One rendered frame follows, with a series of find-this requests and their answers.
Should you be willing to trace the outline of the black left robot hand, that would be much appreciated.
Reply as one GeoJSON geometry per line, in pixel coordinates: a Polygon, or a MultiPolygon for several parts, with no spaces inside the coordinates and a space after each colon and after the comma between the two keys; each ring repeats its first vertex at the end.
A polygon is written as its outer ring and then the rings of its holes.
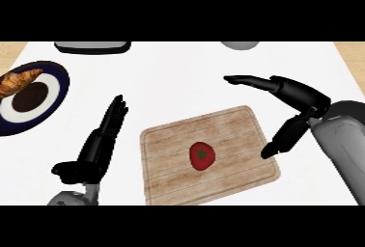
{"type": "Polygon", "coordinates": [[[63,184],[97,184],[108,170],[115,139],[128,107],[122,96],[116,96],[103,114],[100,126],[91,131],[75,161],[57,163],[51,173],[63,184]]]}

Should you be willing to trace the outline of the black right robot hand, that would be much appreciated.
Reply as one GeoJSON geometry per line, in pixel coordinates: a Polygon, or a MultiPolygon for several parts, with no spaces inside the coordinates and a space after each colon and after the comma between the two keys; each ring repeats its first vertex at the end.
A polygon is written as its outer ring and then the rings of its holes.
{"type": "Polygon", "coordinates": [[[232,85],[247,85],[267,91],[300,111],[282,124],[272,141],[263,147],[261,158],[267,159],[291,150],[309,130],[309,120],[319,119],[329,110],[331,99],[304,83],[282,76],[272,75],[263,79],[252,75],[226,75],[223,79],[232,85]]]}

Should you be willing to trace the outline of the red tomato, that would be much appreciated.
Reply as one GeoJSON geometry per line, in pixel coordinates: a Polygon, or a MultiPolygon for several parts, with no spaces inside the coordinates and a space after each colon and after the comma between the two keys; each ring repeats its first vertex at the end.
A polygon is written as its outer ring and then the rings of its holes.
{"type": "Polygon", "coordinates": [[[204,171],[215,162],[215,152],[207,143],[196,142],[189,147],[189,162],[196,171],[204,171]]]}

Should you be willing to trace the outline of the wooden cutting board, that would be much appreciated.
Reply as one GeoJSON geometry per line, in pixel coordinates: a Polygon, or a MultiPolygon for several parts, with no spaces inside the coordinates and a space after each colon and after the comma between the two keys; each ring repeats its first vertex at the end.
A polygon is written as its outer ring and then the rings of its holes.
{"type": "Polygon", "coordinates": [[[199,205],[278,180],[249,107],[146,129],[140,135],[145,203],[199,205]]]}

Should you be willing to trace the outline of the grey round object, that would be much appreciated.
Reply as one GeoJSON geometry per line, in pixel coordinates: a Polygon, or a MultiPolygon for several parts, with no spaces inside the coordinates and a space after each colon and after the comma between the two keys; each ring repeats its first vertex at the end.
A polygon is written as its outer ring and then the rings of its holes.
{"type": "Polygon", "coordinates": [[[257,41],[223,41],[223,45],[232,50],[249,50],[257,46],[257,41]]]}

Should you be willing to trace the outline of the dark blue and white plate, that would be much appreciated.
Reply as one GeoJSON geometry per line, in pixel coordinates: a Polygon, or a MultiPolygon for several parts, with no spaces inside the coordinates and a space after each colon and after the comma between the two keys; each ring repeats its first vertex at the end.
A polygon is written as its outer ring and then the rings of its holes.
{"type": "Polygon", "coordinates": [[[37,61],[20,65],[12,72],[32,69],[43,72],[31,84],[16,94],[0,98],[0,136],[19,134],[43,123],[57,110],[68,92],[69,77],[60,64],[37,61]]]}

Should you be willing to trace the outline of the brown croissant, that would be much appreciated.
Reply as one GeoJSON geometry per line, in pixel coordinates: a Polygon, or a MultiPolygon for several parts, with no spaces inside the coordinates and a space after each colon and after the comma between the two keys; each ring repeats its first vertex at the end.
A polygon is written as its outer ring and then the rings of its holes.
{"type": "Polygon", "coordinates": [[[0,98],[6,98],[22,91],[41,73],[43,69],[31,69],[20,73],[7,72],[0,81],[0,98]]]}

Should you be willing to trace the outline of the black and grey appliance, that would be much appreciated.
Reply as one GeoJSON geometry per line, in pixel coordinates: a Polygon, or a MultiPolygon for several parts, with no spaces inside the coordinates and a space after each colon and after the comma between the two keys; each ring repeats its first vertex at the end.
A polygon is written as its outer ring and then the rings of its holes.
{"type": "Polygon", "coordinates": [[[130,49],[128,41],[56,41],[54,47],[62,53],[69,54],[118,54],[130,49]]]}

